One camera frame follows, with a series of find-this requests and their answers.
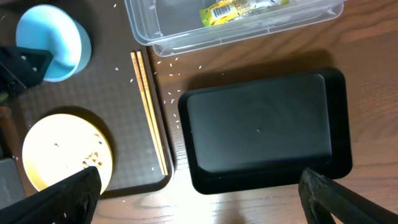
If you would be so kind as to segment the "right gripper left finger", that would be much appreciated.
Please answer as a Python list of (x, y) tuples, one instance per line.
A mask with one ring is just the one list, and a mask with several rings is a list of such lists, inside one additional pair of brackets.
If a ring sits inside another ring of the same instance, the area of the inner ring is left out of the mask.
[(1, 224), (90, 224), (100, 191), (98, 169), (91, 166), (1, 209)]

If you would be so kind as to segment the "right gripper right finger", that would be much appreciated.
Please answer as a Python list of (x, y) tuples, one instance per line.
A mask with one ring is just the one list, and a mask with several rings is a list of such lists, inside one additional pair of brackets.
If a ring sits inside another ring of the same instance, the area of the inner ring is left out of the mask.
[(305, 169), (298, 185), (308, 223), (397, 223), (397, 214), (314, 170)]

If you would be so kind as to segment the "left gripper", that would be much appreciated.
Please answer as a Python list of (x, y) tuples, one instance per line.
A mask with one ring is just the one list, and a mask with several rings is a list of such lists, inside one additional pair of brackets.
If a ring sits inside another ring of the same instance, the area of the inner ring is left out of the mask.
[(39, 85), (52, 59), (48, 50), (1, 47), (1, 94), (17, 96)]

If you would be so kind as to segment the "light blue saucer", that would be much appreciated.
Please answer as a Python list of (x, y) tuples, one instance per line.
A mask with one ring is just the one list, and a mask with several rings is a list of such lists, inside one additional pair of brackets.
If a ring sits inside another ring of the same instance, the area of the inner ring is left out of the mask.
[(16, 28), (18, 47), (48, 50), (53, 59), (44, 75), (46, 82), (61, 82), (88, 65), (91, 40), (83, 26), (58, 7), (41, 4), (27, 10)]

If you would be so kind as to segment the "green yellow snack wrapper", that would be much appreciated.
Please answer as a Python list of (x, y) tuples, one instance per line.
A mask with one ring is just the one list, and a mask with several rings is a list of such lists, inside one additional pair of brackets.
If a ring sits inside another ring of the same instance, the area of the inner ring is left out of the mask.
[(289, 0), (224, 0), (217, 1), (206, 9), (200, 9), (200, 17), (205, 27), (224, 24), (242, 19), (250, 13), (270, 7), (288, 4)]

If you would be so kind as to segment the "clear plastic waste bin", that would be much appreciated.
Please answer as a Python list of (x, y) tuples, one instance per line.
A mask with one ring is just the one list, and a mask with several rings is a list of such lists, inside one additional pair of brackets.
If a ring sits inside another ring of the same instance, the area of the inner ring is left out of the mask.
[(343, 0), (289, 1), (282, 6), (259, 9), (242, 19), (205, 27), (200, 9), (217, 1), (126, 0), (134, 38), (152, 46), (157, 55), (171, 55), (223, 45), (296, 29), (338, 17)]

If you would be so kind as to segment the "yellow plate with leftovers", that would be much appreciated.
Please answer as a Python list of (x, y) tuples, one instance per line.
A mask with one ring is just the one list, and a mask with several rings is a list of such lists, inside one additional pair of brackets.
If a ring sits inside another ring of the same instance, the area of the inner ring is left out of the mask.
[(22, 163), (30, 183), (39, 192), (95, 167), (103, 193), (113, 173), (108, 140), (94, 124), (71, 114), (53, 114), (36, 122), (24, 139)]

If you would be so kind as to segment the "dark brown serving tray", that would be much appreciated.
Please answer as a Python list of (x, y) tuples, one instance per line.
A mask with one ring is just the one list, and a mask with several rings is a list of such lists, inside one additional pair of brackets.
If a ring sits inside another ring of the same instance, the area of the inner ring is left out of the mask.
[(43, 82), (9, 103), (20, 140), (39, 119), (70, 113), (106, 136), (113, 174), (104, 198), (158, 191), (163, 175), (142, 105), (131, 53), (146, 48), (132, 36), (123, 0), (54, 1), (87, 31), (92, 46), (86, 68), (62, 82)]

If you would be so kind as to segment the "black plastic tray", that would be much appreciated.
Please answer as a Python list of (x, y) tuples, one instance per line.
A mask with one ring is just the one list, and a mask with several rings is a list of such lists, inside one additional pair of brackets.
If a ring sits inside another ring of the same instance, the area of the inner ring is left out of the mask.
[(205, 195), (331, 179), (353, 166), (346, 80), (323, 68), (191, 90), (178, 101), (194, 189)]

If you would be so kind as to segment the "right wooden chopstick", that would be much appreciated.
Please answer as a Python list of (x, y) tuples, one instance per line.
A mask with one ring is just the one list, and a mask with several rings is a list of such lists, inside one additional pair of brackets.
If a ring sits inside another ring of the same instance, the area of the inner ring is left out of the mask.
[(152, 96), (151, 96), (151, 92), (150, 92), (149, 82), (147, 79), (146, 68), (144, 65), (144, 59), (143, 59), (143, 56), (142, 56), (142, 53), (140, 50), (138, 50), (136, 52), (136, 55), (137, 55), (137, 59), (138, 59), (138, 63), (139, 63), (140, 71), (141, 71), (141, 77), (142, 77), (142, 81), (143, 81), (143, 85), (144, 85), (144, 91), (146, 94), (147, 104), (149, 106), (149, 113), (150, 113), (150, 118), (151, 118), (151, 122), (152, 122), (152, 129), (155, 134), (156, 149), (157, 149), (157, 153), (160, 158), (160, 164), (162, 166), (162, 173), (163, 173), (163, 175), (168, 175), (169, 172), (167, 170), (167, 165), (166, 165), (165, 156), (164, 156), (164, 152), (163, 152), (163, 145), (162, 145), (162, 141), (160, 138), (159, 127), (157, 124), (157, 119), (156, 119), (155, 110), (154, 110), (154, 104), (152, 102)]

